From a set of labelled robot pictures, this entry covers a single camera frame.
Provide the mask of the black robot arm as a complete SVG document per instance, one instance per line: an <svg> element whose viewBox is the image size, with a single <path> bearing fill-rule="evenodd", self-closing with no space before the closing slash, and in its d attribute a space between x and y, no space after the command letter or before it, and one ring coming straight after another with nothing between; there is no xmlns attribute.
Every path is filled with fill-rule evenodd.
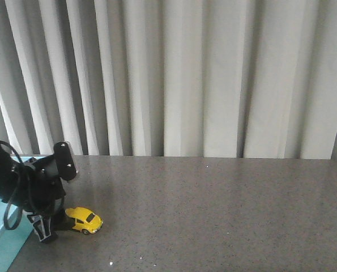
<svg viewBox="0 0 337 272"><path fill-rule="evenodd" d="M15 230L23 213L42 243L57 238L57 231L68 231L74 221L64 208L66 192L62 181L77 176L68 142L58 142L53 154L22 161L9 143L0 140L0 200L6 203L3 225Z"/></svg>

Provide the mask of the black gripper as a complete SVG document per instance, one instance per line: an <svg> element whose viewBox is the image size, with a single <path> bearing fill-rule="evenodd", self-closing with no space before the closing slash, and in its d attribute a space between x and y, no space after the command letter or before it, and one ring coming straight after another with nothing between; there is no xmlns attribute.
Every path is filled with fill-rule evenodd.
<svg viewBox="0 0 337 272"><path fill-rule="evenodd" d="M52 217L54 215L54 230L71 230L75 220L62 209L65 191L58 173L54 157L29 157L24 162L27 172L26 197L23 210L28 214L39 242L52 243L58 236L53 231Z"/></svg>

